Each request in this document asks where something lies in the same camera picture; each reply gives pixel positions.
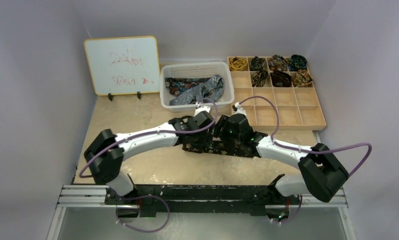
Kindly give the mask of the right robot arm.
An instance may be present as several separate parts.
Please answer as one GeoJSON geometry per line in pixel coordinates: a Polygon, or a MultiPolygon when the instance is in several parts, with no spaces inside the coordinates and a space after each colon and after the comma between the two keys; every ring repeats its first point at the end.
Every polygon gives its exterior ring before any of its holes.
{"type": "Polygon", "coordinates": [[[264,132],[255,131],[247,117],[240,113],[223,115],[213,136],[229,148],[227,153],[273,159],[300,171],[297,175],[281,174],[270,183],[268,197],[276,204],[289,196],[303,194],[311,194],[328,203],[350,177],[325,144],[301,146],[278,141],[264,132]]]}

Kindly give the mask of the black floral tie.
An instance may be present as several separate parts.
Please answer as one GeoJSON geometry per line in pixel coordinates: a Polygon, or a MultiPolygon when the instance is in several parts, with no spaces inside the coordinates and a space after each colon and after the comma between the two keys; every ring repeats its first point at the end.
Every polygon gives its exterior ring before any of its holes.
{"type": "Polygon", "coordinates": [[[259,157],[254,144],[238,140],[213,140],[211,136],[191,143],[184,143],[182,149],[197,154],[215,154],[243,158],[259,157]]]}

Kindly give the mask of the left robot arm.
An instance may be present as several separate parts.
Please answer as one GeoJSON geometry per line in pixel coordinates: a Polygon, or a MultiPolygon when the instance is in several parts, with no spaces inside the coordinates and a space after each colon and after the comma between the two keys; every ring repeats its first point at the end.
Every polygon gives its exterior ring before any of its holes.
{"type": "Polygon", "coordinates": [[[125,205],[137,197],[135,184],[121,170],[123,161],[151,150],[194,142],[208,134],[216,118],[207,111],[200,111],[187,120],[173,118],[157,127],[132,133],[113,133],[102,130],[85,150],[86,165],[79,177],[86,178],[85,171],[97,185],[107,185],[125,205]]]}

